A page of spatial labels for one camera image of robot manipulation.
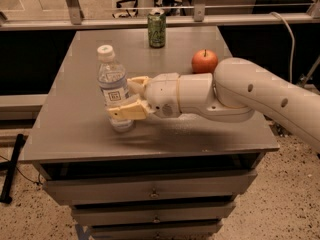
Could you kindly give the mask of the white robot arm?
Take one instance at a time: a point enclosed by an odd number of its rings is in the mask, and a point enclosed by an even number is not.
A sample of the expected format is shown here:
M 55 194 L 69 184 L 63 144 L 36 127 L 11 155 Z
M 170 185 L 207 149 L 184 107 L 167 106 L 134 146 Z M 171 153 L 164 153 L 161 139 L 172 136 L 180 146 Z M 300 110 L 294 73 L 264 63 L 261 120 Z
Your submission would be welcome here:
M 109 108 L 116 120 L 197 114 L 242 122 L 258 111 L 320 152 L 320 95 L 293 85 L 241 58 L 222 60 L 212 73 L 160 74 L 128 80 L 133 95 Z

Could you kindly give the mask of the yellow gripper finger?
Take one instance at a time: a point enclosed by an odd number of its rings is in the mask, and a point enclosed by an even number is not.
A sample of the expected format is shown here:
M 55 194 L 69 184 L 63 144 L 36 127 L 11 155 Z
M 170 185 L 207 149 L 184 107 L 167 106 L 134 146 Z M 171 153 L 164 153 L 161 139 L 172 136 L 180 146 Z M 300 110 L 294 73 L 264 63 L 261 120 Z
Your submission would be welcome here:
M 108 115 L 116 120 L 144 120 L 148 117 L 148 105 L 138 99 L 133 103 L 107 109 Z
M 129 91 L 132 94 L 143 95 L 146 89 L 146 85 L 149 81 L 150 81 L 150 78 L 148 76 L 139 76 L 139 77 L 129 78 L 127 80 Z

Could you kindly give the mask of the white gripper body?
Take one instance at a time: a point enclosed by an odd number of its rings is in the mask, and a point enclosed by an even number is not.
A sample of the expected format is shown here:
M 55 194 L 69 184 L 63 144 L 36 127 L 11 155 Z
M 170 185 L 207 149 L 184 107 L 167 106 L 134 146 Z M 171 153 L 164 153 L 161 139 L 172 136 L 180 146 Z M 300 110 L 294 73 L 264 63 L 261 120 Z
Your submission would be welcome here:
M 178 105 L 178 73 L 160 74 L 146 85 L 144 97 L 153 113 L 160 118 L 177 118 L 181 115 Z

